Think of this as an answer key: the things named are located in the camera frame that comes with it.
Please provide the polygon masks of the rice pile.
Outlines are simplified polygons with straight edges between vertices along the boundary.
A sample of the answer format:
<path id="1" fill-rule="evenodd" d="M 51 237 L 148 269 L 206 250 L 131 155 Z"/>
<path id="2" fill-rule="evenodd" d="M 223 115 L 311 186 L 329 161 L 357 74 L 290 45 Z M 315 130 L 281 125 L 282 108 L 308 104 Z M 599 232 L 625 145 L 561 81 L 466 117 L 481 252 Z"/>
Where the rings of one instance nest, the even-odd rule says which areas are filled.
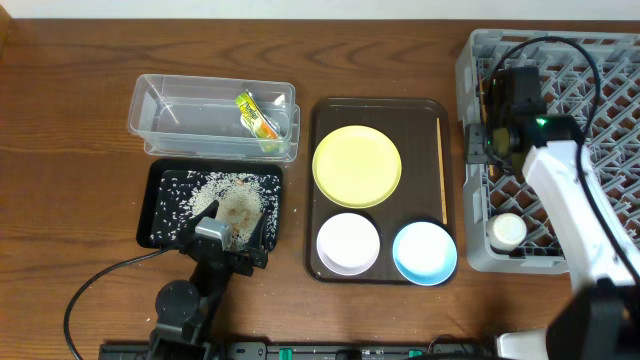
<path id="1" fill-rule="evenodd" d="M 227 250 L 241 251 L 249 242 L 259 217 L 267 213 L 267 249 L 276 246 L 281 178 L 272 174 L 167 170 L 160 177 L 153 201 L 151 229 L 143 238 L 151 247 L 173 243 L 186 223 L 212 202 L 219 203 L 215 218 L 232 228 Z"/>

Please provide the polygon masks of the white bowl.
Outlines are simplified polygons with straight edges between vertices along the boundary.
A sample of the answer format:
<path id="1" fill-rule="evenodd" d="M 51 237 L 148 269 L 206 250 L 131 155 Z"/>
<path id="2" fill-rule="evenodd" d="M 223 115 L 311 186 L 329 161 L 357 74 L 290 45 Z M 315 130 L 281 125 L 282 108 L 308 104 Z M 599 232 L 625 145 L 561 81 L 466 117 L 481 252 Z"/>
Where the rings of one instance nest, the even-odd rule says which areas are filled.
<path id="1" fill-rule="evenodd" d="M 332 273 L 356 276 L 377 260 L 380 236 L 374 224 L 356 213 L 340 213 L 323 223 L 316 237 L 316 251 Z"/>

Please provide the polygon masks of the green snack wrapper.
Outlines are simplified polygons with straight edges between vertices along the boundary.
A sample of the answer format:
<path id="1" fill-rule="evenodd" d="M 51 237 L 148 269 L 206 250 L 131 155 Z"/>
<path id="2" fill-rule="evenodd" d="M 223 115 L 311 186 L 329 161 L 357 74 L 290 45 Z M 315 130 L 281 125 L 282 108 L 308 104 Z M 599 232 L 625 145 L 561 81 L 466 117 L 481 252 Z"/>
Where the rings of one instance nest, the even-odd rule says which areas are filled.
<path id="1" fill-rule="evenodd" d="M 278 131 L 270 122 L 270 119 L 262 112 L 249 92 L 239 94 L 235 99 L 235 104 L 241 116 L 244 115 L 253 122 L 253 132 L 250 132 L 256 138 L 270 140 L 280 138 Z"/>

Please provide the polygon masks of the wooden chopstick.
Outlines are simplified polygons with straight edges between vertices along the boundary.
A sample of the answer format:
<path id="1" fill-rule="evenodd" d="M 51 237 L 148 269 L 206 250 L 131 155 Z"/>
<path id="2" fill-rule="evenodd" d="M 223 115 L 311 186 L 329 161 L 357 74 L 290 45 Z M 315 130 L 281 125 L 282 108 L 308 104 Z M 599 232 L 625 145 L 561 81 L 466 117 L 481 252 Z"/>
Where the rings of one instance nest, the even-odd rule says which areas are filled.
<path id="1" fill-rule="evenodd" d="M 487 157 L 487 171 L 489 178 L 493 177 L 495 174 L 495 167 L 493 165 L 493 160 L 489 154 L 489 132 L 488 132 L 488 115 L 487 115 L 487 107 L 485 101 L 485 79 L 482 76 L 478 76 L 478 94 L 479 94 L 479 102 L 480 102 L 480 113 L 481 113 L 481 123 L 484 126 L 485 130 L 485 144 L 484 144 L 484 152 Z"/>
<path id="2" fill-rule="evenodd" d="M 441 213 L 442 223 L 448 225 L 448 209 L 446 198 L 446 183 L 444 176 L 444 153 L 443 153 L 443 141 L 440 118 L 436 118 L 436 131 L 437 131 L 437 151 L 438 151 L 438 171 L 440 181 L 440 195 L 441 195 Z"/>

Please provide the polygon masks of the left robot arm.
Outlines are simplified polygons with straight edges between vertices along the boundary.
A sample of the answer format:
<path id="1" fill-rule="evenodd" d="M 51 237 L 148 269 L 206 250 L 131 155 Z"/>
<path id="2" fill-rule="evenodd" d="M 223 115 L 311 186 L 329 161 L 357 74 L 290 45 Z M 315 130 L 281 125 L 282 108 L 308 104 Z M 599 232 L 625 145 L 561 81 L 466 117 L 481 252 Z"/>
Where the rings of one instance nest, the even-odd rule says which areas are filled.
<path id="1" fill-rule="evenodd" d="M 230 231 L 215 219 L 218 207 L 218 201 L 211 202 L 178 233 L 177 250 L 196 267 L 188 280 L 171 281 L 158 292 L 158 319 L 145 354 L 149 360 L 228 357 L 224 343 L 212 340 L 209 332 L 231 276 L 252 275 L 253 263 L 249 256 L 223 248 Z"/>

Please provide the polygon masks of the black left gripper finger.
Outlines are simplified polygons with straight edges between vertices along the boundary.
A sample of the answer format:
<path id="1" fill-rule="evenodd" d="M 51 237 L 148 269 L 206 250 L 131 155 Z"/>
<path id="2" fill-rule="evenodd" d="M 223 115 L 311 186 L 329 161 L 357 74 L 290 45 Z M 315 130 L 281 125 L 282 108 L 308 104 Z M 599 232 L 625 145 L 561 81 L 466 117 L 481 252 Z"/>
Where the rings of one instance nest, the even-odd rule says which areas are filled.
<path id="1" fill-rule="evenodd" d="M 179 244 L 180 245 L 188 245 L 196 240 L 201 239 L 211 239 L 205 236 L 199 235 L 195 233 L 195 227 L 199 223 L 199 221 L 204 217 L 215 218 L 217 214 L 217 210 L 219 207 L 219 202 L 217 200 L 212 201 L 204 210 L 195 215 L 194 217 L 188 219 L 181 230 L 179 231 Z"/>
<path id="2" fill-rule="evenodd" d="M 268 212 L 263 212 L 246 243 L 246 250 L 253 267 L 265 269 L 268 263 L 268 249 L 266 242 L 266 223 Z"/>

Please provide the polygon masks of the white cup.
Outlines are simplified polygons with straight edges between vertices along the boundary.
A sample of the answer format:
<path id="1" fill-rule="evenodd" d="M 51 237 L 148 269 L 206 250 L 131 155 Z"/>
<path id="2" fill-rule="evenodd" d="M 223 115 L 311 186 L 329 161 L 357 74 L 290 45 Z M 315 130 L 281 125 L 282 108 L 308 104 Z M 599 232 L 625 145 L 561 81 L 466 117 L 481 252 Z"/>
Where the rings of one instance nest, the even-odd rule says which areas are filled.
<path id="1" fill-rule="evenodd" d="M 487 224 L 490 245 L 501 252 L 515 250 L 527 235 L 524 220 L 513 213 L 504 213 L 491 217 Z"/>

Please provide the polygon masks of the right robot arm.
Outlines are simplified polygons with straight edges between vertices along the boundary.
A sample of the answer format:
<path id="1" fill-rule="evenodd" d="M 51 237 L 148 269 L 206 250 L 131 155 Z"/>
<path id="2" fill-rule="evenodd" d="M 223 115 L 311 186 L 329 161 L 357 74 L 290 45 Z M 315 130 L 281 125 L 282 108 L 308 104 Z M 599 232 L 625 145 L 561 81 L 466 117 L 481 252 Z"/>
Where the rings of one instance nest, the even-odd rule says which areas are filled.
<path id="1" fill-rule="evenodd" d="M 541 201 L 568 264 L 572 302 L 542 333 L 501 335 L 501 359 L 635 359 L 639 355 L 639 252 L 629 240 L 592 175 L 585 134 L 569 115 L 543 109 L 538 71 L 495 69 L 485 97 L 489 114 L 467 132 L 480 140 L 488 163 L 521 173 Z M 420 241 L 418 256 L 435 260 L 435 273 L 405 265 L 397 270 L 415 284 L 439 285 L 456 267 L 456 248 L 442 221 L 411 217 L 413 199 L 444 202 L 441 182 L 420 178 L 398 195 L 351 206 L 315 188 L 310 215 L 314 239 L 328 234 L 347 256 L 373 265 L 380 254 L 394 260 L 407 234 Z"/>

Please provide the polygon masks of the blue plate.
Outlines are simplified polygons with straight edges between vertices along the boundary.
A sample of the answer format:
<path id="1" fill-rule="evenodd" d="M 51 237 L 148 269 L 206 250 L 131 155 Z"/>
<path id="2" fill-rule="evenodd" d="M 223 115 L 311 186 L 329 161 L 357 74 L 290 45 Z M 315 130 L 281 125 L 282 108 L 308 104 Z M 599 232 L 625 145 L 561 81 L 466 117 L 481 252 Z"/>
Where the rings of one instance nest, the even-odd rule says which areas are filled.
<path id="1" fill-rule="evenodd" d="M 396 234 L 392 257 L 406 280 L 425 287 L 447 282 L 458 263 L 453 237 L 439 224 L 427 221 L 412 222 Z"/>

